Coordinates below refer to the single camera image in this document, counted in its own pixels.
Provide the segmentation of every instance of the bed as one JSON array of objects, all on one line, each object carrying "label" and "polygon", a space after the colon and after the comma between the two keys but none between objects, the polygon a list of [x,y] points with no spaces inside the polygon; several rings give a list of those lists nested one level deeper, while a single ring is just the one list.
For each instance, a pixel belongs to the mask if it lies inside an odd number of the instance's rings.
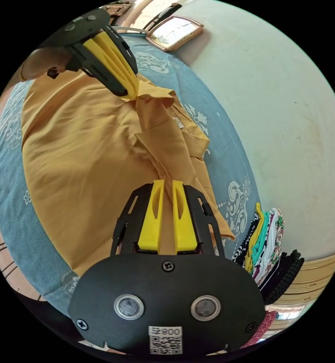
[{"label": "bed", "polygon": [[[158,86],[174,89],[186,112],[209,137],[204,155],[216,201],[236,241],[224,240],[231,259],[259,202],[246,153],[227,113],[203,82],[173,54],[143,37],[125,35],[139,72]],[[0,117],[0,232],[19,270],[50,304],[67,315],[78,276],[48,239],[33,209],[22,166],[20,116],[31,82],[14,87]]]}]

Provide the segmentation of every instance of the sticker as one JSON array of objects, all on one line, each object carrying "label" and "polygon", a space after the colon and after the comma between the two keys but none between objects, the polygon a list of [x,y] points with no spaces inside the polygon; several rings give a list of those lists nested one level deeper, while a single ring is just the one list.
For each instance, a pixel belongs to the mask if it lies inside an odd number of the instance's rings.
[{"label": "sticker", "polygon": [[180,130],[185,127],[177,117],[174,117],[174,120],[178,123]]},{"label": "sticker", "polygon": [[181,326],[149,326],[148,335],[151,354],[182,354]]}]

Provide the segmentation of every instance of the human hand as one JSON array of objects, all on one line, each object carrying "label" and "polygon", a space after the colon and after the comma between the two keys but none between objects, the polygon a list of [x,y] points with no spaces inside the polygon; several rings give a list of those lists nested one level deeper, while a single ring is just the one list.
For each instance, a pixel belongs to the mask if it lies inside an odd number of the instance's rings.
[{"label": "human hand", "polygon": [[36,49],[21,66],[20,77],[23,81],[36,79],[50,68],[54,68],[57,73],[62,73],[71,57],[63,48]]}]

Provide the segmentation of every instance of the yellow cloth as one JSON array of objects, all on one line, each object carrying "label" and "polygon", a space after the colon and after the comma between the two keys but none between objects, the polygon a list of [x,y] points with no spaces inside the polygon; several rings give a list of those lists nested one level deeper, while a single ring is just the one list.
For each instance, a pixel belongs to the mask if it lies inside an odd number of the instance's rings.
[{"label": "yellow cloth", "polygon": [[259,215],[259,222],[258,222],[256,230],[253,232],[253,234],[249,240],[248,251],[246,253],[246,256],[244,257],[244,268],[250,274],[252,274],[252,272],[253,272],[253,261],[252,261],[253,251],[252,251],[252,249],[258,240],[258,236],[261,233],[262,226],[265,221],[265,216],[261,211],[260,203],[256,203],[256,212]]},{"label": "yellow cloth", "polygon": [[23,105],[30,197],[46,234],[79,276],[109,257],[115,223],[131,192],[156,179],[166,180],[161,254],[174,250],[172,180],[203,192],[221,234],[234,239],[202,160],[208,138],[174,91],[138,78],[137,100],[128,101],[83,72],[55,80],[43,76]]}]

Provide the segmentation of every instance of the qr code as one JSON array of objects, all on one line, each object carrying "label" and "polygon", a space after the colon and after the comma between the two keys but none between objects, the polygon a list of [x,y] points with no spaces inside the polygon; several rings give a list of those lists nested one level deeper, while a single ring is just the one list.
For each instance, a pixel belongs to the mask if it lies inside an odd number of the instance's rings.
[{"label": "qr code", "polygon": [[182,337],[151,337],[151,354],[182,354]]}]

